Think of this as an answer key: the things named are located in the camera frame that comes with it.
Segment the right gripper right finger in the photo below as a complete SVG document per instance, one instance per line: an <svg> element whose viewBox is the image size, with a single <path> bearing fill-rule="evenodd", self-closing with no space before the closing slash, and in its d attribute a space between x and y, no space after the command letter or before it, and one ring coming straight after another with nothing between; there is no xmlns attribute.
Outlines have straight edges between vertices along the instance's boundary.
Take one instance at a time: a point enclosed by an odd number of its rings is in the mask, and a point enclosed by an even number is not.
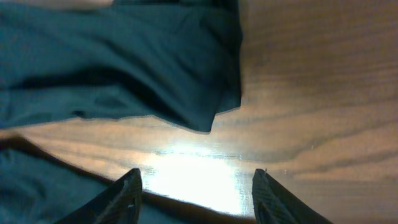
<svg viewBox="0 0 398 224"><path fill-rule="evenodd" d="M252 178L252 200L258 224L331 224L263 169Z"/></svg>

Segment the black leggings red waistband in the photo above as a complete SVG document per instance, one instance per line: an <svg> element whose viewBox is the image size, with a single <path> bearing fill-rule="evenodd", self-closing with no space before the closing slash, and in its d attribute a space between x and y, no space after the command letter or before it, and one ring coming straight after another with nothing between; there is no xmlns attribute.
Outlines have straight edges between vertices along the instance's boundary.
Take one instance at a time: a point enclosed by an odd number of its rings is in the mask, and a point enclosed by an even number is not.
<svg viewBox="0 0 398 224"><path fill-rule="evenodd" d="M1 127L160 117L199 132L241 104L237 1L1 2ZM10 147L1 222L56 223L108 187Z"/></svg>

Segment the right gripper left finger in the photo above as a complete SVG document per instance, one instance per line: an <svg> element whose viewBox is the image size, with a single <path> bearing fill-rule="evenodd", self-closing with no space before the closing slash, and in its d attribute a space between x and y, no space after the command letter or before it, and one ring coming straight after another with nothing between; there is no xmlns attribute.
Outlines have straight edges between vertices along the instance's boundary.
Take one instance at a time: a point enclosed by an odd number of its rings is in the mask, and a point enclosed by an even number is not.
<svg viewBox="0 0 398 224"><path fill-rule="evenodd" d="M56 224L137 224L141 201L141 172L135 168Z"/></svg>

